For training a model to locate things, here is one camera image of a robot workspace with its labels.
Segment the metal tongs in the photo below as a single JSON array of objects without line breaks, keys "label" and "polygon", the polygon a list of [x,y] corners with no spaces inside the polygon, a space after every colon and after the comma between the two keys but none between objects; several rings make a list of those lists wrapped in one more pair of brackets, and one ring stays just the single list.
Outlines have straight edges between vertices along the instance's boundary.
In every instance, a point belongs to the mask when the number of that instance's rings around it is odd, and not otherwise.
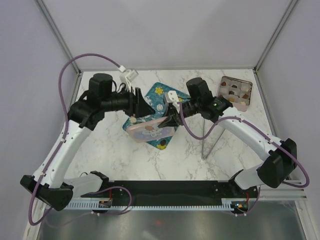
[{"label": "metal tongs", "polygon": [[[212,122],[208,121],[206,119],[202,122],[202,134],[205,136],[205,134],[210,130],[212,126]],[[222,137],[223,133],[225,132],[225,129],[216,126],[211,132],[210,135],[201,141],[201,159],[206,160],[208,156],[211,154],[212,150]]]}]

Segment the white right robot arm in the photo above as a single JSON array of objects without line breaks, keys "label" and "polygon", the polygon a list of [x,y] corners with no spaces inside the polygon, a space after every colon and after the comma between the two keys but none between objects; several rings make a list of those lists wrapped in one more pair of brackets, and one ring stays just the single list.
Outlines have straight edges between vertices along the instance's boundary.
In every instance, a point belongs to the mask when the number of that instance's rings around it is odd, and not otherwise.
[{"label": "white right robot arm", "polygon": [[205,120],[234,134],[247,144],[262,160],[262,164],[237,172],[228,185],[233,197],[241,197],[247,189],[257,185],[277,188],[297,167],[297,144],[290,138],[282,140],[247,120],[233,104],[222,96],[213,96],[207,82],[200,77],[186,83],[189,98],[181,102],[178,94],[166,92],[165,120],[160,127],[189,127],[186,118],[200,114]]}]

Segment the metal tin lid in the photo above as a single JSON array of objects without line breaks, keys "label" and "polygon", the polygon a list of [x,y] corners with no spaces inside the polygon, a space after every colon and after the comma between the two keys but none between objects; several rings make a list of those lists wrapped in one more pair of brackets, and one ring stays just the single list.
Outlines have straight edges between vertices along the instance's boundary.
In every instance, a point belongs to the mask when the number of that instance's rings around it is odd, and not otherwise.
[{"label": "metal tin lid", "polygon": [[137,143],[150,142],[171,137],[175,134],[175,128],[172,126],[159,127],[166,118],[161,117],[150,121],[131,125],[126,128],[128,135]]}]

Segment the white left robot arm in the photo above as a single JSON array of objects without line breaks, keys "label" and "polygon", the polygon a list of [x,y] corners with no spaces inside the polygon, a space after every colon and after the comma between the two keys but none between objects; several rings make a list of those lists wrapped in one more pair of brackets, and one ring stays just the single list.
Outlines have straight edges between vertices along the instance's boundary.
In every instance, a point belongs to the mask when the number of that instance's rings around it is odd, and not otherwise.
[{"label": "white left robot arm", "polygon": [[107,112],[124,111],[127,116],[136,118],[155,113],[144,100],[141,89],[131,85],[137,76],[131,69],[121,73],[120,80],[125,88],[117,92],[112,90],[111,75],[93,75],[88,90],[70,107],[64,129],[49,156],[32,175],[24,175],[20,181],[34,198],[61,211],[73,198],[90,193],[105,197],[109,193],[109,178],[98,171],[71,179],[66,179],[65,175],[78,149]]}]

